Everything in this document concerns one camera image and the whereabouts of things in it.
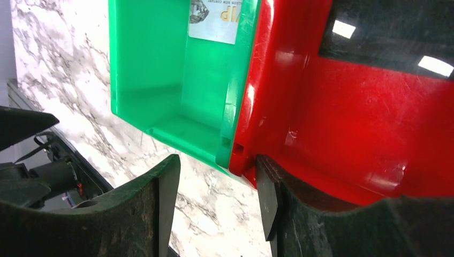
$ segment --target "white card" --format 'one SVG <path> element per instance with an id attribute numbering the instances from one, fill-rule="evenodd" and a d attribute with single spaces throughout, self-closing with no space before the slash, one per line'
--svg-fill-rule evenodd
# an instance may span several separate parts
<path id="1" fill-rule="evenodd" d="M 242 3 L 243 0 L 191 0 L 189 36 L 235 44 Z"/>

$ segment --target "green bin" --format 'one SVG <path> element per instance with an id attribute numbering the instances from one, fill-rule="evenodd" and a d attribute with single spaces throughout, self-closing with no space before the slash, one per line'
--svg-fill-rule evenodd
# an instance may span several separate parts
<path id="1" fill-rule="evenodd" d="M 224 173 L 260 6 L 258 0 L 244 0 L 239 12 L 233 8 L 238 3 L 109 0 L 112 112 Z M 190 35 L 207 28 L 215 40 L 232 40 L 208 22 L 219 15 L 225 22 L 238 22 L 236 40 L 225 43 Z M 226 31 L 232 26 L 228 23 Z"/>

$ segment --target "gray marble vein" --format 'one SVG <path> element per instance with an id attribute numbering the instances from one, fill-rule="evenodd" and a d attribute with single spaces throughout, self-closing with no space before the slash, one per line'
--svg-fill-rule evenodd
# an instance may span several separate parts
<path id="1" fill-rule="evenodd" d="M 21 92 L 114 187 L 170 153 L 182 163 L 171 246 L 181 256 L 270 256 L 257 193 L 110 112 L 107 0 L 12 0 Z"/>

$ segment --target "marble table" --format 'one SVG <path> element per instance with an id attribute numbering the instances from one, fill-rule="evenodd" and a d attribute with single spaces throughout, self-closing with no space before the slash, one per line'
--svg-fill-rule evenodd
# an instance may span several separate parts
<path id="1" fill-rule="evenodd" d="M 110 112 L 107 0 L 11 0 L 19 90 L 112 186 L 179 153 Z M 179 153 L 170 245 L 181 256 L 271 256 L 257 192 Z"/>

